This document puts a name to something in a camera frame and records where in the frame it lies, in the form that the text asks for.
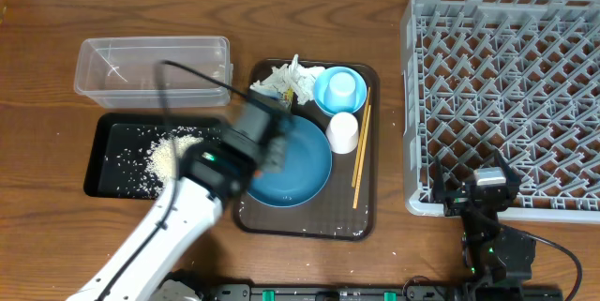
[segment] crumpled paper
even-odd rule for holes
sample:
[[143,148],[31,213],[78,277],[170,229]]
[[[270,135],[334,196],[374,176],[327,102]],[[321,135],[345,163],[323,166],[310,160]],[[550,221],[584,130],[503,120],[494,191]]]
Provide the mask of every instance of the crumpled paper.
[[273,67],[273,73],[264,81],[257,81],[250,89],[263,95],[278,98],[283,96],[288,89],[292,89],[298,99],[298,104],[304,105],[309,100],[314,100],[312,89],[317,77],[325,71],[325,67],[304,68],[298,64],[298,54],[293,56],[292,62],[281,68]]

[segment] brown tray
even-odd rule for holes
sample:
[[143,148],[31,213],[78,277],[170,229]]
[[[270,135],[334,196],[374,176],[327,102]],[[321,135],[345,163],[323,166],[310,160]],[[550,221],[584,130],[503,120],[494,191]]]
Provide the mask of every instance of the brown tray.
[[[271,75],[271,67],[280,68],[291,60],[267,59],[259,62],[250,75],[252,83]],[[304,67],[348,67],[356,70],[371,88],[371,118],[358,205],[353,209],[352,177],[356,150],[347,155],[333,154],[333,167],[327,184],[314,198],[294,207],[271,207],[245,194],[233,209],[233,219],[242,230],[251,233],[284,234],[338,240],[361,240],[375,222],[377,152],[379,127],[379,77],[371,67],[360,64],[300,61]],[[314,101],[298,105],[292,113],[305,117],[323,132],[331,117],[321,112]],[[354,115],[359,124],[365,106]]]

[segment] blue plate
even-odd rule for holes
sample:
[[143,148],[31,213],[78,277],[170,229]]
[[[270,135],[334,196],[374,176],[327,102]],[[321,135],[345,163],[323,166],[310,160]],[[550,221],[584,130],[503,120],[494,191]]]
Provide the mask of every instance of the blue plate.
[[358,72],[356,72],[354,69],[346,67],[327,68],[321,75],[319,75],[317,81],[315,81],[315,87],[313,88],[312,92],[319,109],[321,109],[323,113],[330,117],[339,112],[331,110],[329,107],[327,107],[327,104],[325,104],[325,89],[327,88],[329,81],[331,81],[331,78],[340,72],[349,73],[356,82],[356,102],[354,103],[354,107],[348,112],[356,113],[358,109],[363,107],[365,100],[367,100],[367,84]]
[[300,116],[292,118],[283,171],[263,173],[250,184],[248,194],[274,207],[291,207],[309,201],[327,183],[332,156],[323,132]]

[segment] wooden chopstick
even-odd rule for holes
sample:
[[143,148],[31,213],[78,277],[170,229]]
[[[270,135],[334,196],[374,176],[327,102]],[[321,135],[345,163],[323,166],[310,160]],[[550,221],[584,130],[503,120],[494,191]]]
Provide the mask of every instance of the wooden chopstick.
[[354,174],[352,175],[352,188],[356,187],[356,176],[358,175],[358,161],[360,159],[360,150],[365,137],[365,123],[367,122],[368,100],[371,97],[371,88],[367,90],[367,100],[365,101],[365,114],[363,114],[363,123],[360,126],[360,135],[358,137],[358,146],[356,146],[356,161],[354,162]]
[[365,163],[365,150],[367,149],[367,136],[368,136],[368,126],[371,118],[371,106],[369,105],[367,108],[367,123],[365,124],[365,138],[363,140],[362,150],[360,152],[360,162],[358,164],[358,176],[356,177],[356,190],[354,191],[354,204],[352,205],[353,209],[356,209],[356,205],[358,204],[358,192],[360,192],[360,181],[363,178],[363,164]]

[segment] green light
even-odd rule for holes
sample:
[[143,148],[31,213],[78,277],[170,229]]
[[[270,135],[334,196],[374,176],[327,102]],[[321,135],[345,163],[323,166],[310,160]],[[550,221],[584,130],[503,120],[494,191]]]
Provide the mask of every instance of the green light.
[[213,156],[213,155],[209,154],[208,152],[204,152],[204,153],[202,154],[202,157],[203,157],[204,159],[208,159],[208,160],[210,160],[210,161],[215,161],[215,156]]

